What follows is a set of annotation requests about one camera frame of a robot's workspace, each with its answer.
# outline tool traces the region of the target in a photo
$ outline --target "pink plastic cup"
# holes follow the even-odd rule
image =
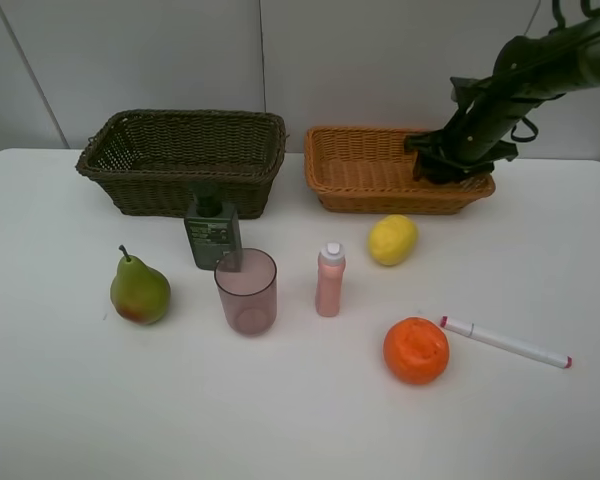
[[[224,315],[236,332],[260,335],[276,320],[276,262],[255,248],[243,248],[226,254],[216,265]]]

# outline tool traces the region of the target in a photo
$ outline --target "pink bottle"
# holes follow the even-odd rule
[[[344,247],[339,243],[327,243],[320,250],[316,311],[323,317],[335,317],[340,311],[342,276],[346,264]]]

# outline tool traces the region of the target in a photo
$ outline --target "wicker basket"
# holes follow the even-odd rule
[[[218,184],[240,218],[257,218],[284,158],[282,118],[216,110],[120,112],[78,161],[126,215],[183,217],[189,183]]]
[[[495,190],[491,175],[434,185],[412,176],[417,154],[404,153],[414,130],[316,127],[305,138],[305,176],[333,212],[448,215]]]

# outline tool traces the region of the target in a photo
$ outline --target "wall seam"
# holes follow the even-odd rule
[[[13,31],[13,28],[11,28],[9,19],[7,18],[7,15],[4,13],[4,10],[2,9],[1,5],[0,5],[0,19],[2,20],[4,28],[7,30],[7,34],[9,35],[9,38],[11,39],[11,43],[13,43],[13,46],[15,47],[16,51],[18,52],[18,55],[20,56],[20,60],[22,61],[24,68],[27,70],[27,74],[29,75],[29,78],[33,82],[33,85],[34,85],[36,91],[38,92],[38,95],[40,96],[42,103],[44,104],[45,110],[47,111],[47,113],[49,114],[49,117],[51,118],[51,122],[53,123],[53,126],[55,127],[56,131],[58,132],[58,135],[60,136],[60,140],[62,141],[64,148],[71,148],[69,146],[69,142],[67,142],[67,139],[64,136],[64,132],[62,131],[62,128],[60,128],[60,124],[58,123],[58,119],[56,118],[55,113],[53,113],[53,109],[51,108],[51,105],[49,104],[49,101],[47,100],[47,96],[44,94],[44,91],[42,90],[42,86],[40,85],[40,82],[38,82],[38,79],[36,78],[36,75],[33,72],[33,68],[31,68],[31,64],[29,63],[29,60],[27,59],[27,57],[24,53],[24,50],[22,49],[22,46],[20,45],[20,42],[19,42],[18,38],[16,37],[15,32]]]
[[[264,31],[262,29],[262,0],[258,0],[258,13],[260,15],[260,54],[262,63],[262,101],[264,103],[264,111],[267,112],[267,80],[264,68]]]

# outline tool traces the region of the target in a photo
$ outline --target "pear stem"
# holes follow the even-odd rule
[[[127,249],[126,249],[126,248],[124,248],[124,245],[120,245],[118,248],[119,248],[119,249],[120,249],[120,251],[121,251],[121,252],[124,254],[124,258],[125,258],[125,260],[126,260],[127,262],[130,262],[130,261],[131,261],[131,257],[130,257],[130,256],[129,256],[129,254],[127,253]]]

